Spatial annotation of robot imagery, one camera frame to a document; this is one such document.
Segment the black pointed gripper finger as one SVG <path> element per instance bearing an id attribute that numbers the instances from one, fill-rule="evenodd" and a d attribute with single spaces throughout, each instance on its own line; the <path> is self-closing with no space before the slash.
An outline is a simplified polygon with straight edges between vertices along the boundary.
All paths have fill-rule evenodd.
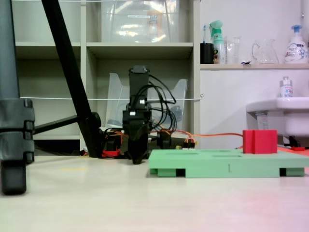
<path id="1" fill-rule="evenodd" d="M 141 164 L 148 146 L 148 125 L 131 125 L 128 130 L 128 153 L 133 164 Z"/>

